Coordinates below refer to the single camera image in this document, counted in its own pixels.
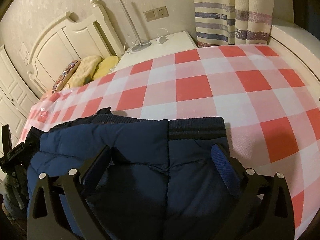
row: silver screw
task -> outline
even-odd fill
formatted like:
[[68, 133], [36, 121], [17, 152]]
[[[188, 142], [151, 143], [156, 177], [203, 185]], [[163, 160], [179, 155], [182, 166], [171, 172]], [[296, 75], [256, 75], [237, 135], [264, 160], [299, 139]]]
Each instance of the silver screw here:
[[278, 172], [277, 176], [278, 176], [279, 179], [283, 179], [284, 178], [284, 175], [281, 172]]
[[44, 172], [39, 175], [39, 179], [44, 179], [47, 176]]
[[76, 174], [77, 174], [77, 170], [76, 170], [76, 169], [71, 169], [71, 170], [68, 172], [68, 174], [69, 174], [70, 176], [76, 175]]
[[247, 174], [253, 175], [253, 174], [255, 174], [255, 171], [253, 169], [251, 169], [251, 168], [248, 168], [247, 169]]

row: headboard finial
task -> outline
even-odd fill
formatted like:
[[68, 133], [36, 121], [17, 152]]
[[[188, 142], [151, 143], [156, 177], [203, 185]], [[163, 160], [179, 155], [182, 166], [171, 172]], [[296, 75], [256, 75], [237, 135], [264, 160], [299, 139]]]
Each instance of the headboard finial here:
[[98, 0], [90, 0], [90, 3], [92, 4], [93, 8], [99, 6]]

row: striped curtain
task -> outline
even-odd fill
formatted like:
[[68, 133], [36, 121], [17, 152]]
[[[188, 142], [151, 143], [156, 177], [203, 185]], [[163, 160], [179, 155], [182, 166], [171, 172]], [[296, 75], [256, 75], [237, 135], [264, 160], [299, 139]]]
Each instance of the striped curtain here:
[[266, 44], [274, 0], [194, 0], [199, 47]]

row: patterned pillow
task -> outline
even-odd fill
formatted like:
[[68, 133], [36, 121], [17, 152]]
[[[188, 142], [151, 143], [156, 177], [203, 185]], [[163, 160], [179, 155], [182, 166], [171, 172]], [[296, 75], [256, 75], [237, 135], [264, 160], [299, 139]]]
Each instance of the patterned pillow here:
[[68, 82], [68, 80], [71, 78], [73, 73], [78, 68], [79, 64], [80, 60], [76, 59], [66, 67], [66, 69], [62, 72], [57, 81], [54, 83], [52, 93], [59, 92], [62, 90], [62, 88], [65, 86], [65, 84]]

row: white headboard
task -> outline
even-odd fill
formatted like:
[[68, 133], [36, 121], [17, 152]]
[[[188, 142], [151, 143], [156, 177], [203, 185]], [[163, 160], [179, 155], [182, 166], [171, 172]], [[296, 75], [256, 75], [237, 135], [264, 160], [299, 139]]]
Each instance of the white headboard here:
[[33, 70], [28, 75], [41, 92], [52, 89], [72, 60], [90, 55], [106, 58], [111, 56], [110, 50], [118, 57], [124, 54], [124, 47], [104, 7], [97, 0], [90, 0], [90, 3], [93, 14], [87, 19], [76, 23], [69, 18], [70, 12], [66, 12], [50, 23], [33, 45], [29, 59]]

